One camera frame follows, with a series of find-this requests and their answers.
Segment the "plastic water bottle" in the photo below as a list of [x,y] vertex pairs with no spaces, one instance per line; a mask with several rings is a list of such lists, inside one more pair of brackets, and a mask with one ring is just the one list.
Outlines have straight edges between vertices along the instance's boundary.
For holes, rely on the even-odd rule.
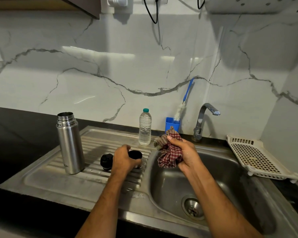
[[139,117],[139,144],[146,146],[151,140],[151,115],[149,109],[144,108],[144,112]]

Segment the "dish rack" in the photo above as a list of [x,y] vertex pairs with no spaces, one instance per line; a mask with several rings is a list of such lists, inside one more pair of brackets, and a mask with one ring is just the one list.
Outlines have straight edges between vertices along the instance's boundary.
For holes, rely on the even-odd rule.
[[241,165],[248,170],[249,176],[257,175],[275,180],[289,178],[293,184],[298,181],[298,174],[289,171],[272,156],[264,148],[262,141],[231,135],[227,135],[226,140]]

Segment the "drain strainer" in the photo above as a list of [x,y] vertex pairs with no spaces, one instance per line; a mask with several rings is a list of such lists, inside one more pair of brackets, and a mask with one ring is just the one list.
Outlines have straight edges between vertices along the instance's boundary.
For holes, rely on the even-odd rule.
[[192,196],[184,196],[181,201],[181,206],[186,213],[193,220],[203,220],[204,212],[199,201]]

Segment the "faucet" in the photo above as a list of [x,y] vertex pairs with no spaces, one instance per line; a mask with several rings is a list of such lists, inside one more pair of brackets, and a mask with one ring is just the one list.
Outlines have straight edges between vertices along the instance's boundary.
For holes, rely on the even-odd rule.
[[206,110],[210,110],[212,112],[213,115],[215,116],[218,116],[218,115],[221,115],[221,113],[216,109],[214,108],[211,104],[209,103],[205,103],[202,105],[201,109],[200,109],[200,112],[199,112],[199,116],[198,116],[198,121],[196,122],[196,126],[194,128],[194,133],[193,133],[193,137],[192,137],[192,140],[193,141],[200,141],[202,139],[202,121],[203,121],[203,118],[204,118],[204,113]]

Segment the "checkered cloth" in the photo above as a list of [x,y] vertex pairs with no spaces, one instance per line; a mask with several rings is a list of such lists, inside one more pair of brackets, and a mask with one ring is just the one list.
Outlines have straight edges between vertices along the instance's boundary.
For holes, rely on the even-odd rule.
[[181,148],[171,144],[167,139],[168,135],[182,141],[179,133],[172,126],[155,141],[154,146],[161,151],[161,156],[158,158],[158,165],[161,168],[174,168],[183,160]]

